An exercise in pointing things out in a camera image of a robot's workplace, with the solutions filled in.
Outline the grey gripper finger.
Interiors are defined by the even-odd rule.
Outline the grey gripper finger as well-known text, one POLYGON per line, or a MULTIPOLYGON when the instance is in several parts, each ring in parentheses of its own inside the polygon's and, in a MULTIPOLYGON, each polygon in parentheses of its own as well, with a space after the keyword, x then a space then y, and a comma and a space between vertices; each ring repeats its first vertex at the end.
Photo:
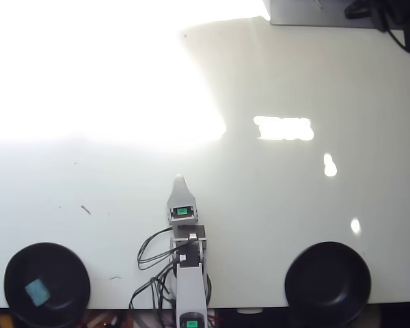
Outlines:
POLYGON ((188 200, 191 198, 191 192, 182 174, 177 174, 174 178, 171 197, 175 200, 188 200))

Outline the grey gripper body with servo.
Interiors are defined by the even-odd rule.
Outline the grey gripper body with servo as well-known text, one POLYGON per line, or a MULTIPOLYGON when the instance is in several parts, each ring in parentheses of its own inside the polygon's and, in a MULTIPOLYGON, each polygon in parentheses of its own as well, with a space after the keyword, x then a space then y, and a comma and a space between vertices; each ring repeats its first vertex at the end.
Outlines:
POLYGON ((171 197, 167 201, 170 225, 195 225, 197 207, 194 197, 171 197))

